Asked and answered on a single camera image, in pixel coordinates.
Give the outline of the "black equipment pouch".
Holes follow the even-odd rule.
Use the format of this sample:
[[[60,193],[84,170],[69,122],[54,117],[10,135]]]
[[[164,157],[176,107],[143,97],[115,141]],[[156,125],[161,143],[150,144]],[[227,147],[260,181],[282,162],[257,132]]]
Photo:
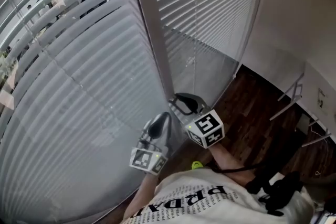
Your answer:
[[[255,195],[262,189],[266,194],[258,198],[258,201],[265,205],[267,213],[283,216],[284,214],[279,210],[288,205],[296,191],[302,190],[303,183],[300,180],[300,173],[294,171],[271,185],[269,181],[275,175],[276,172],[262,172],[246,185],[246,189],[250,194]]]

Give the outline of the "grey glass partition post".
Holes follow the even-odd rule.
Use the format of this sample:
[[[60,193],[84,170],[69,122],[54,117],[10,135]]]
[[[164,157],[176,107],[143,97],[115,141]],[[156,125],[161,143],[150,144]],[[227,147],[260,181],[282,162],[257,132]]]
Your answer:
[[[167,99],[174,95],[170,65],[157,0],[139,0],[152,51]]]

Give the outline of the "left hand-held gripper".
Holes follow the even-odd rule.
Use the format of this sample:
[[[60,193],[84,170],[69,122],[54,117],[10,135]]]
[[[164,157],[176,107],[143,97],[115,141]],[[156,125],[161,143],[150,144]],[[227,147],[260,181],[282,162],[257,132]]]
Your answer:
[[[132,148],[129,166],[143,172],[158,175],[170,155],[172,118],[168,112],[158,114],[149,120]]]

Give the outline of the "person's right forearm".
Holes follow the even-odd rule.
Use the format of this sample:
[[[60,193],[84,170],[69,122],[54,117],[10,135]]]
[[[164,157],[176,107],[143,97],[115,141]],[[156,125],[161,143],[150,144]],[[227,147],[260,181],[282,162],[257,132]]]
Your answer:
[[[244,166],[220,143],[214,144],[213,146],[209,147],[208,150],[210,151],[220,170],[244,168]],[[250,170],[226,173],[225,176],[243,187],[245,187],[255,178],[255,175]]]

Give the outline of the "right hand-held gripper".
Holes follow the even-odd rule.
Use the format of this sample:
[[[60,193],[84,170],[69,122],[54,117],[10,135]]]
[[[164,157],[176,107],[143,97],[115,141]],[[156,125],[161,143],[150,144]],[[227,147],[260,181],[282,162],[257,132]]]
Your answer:
[[[187,123],[192,113],[209,111],[209,106],[198,95],[191,93],[176,93],[174,99],[169,99],[169,107],[182,123]],[[215,110],[210,110],[194,121],[185,125],[189,138],[202,148],[209,148],[225,137],[224,125]]]

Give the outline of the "white printed t-shirt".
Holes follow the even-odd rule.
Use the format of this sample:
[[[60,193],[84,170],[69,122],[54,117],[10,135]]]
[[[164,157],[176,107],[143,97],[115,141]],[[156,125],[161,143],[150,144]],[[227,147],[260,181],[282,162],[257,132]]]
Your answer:
[[[207,168],[172,174],[154,197],[121,224],[309,224],[313,201],[306,189],[288,205],[268,213],[259,198],[230,178]]]

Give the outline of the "white table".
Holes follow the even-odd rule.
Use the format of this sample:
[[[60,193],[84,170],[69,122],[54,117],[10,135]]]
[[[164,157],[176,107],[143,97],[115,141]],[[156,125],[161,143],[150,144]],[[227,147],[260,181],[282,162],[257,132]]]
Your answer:
[[[318,107],[318,89],[327,96],[327,114],[324,114]],[[313,117],[310,122],[308,118],[301,120],[306,127],[304,131],[311,130],[315,123],[325,127],[325,135],[316,140],[303,144],[306,147],[315,144],[319,141],[332,137],[336,142],[336,89],[308,62],[304,64],[304,71],[301,75],[284,91],[278,98],[278,101],[286,95],[291,97],[291,101],[279,112],[274,114],[270,120],[274,120],[279,115],[283,114],[296,103],[303,105],[305,111]]]

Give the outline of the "person's left forearm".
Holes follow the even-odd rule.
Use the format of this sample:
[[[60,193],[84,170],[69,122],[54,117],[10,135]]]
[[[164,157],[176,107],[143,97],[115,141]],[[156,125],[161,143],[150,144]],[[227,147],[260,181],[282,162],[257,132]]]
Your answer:
[[[142,210],[150,203],[154,197],[156,186],[159,182],[159,176],[153,174],[146,174],[141,185],[133,197],[132,201],[126,208],[122,222],[124,224],[133,216],[141,214]]]

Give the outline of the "white paper label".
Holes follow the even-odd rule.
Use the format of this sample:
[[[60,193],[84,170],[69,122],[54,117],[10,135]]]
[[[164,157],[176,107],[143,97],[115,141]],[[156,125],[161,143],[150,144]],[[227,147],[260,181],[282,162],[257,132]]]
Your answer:
[[[318,107],[324,114],[327,114],[327,96],[320,88],[318,89]]]

